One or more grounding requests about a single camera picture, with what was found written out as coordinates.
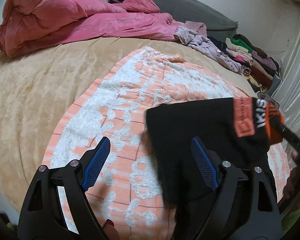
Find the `person's right hand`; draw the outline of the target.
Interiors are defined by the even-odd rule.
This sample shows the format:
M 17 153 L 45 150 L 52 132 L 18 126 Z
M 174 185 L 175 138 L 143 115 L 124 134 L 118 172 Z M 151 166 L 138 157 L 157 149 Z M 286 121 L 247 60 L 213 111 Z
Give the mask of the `person's right hand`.
M 289 199 L 290 197 L 294 196 L 294 194 L 300 192 L 300 167 L 294 167 L 291 172 L 290 176 L 287 179 L 287 183 L 283 188 L 283 197 L 285 199 Z

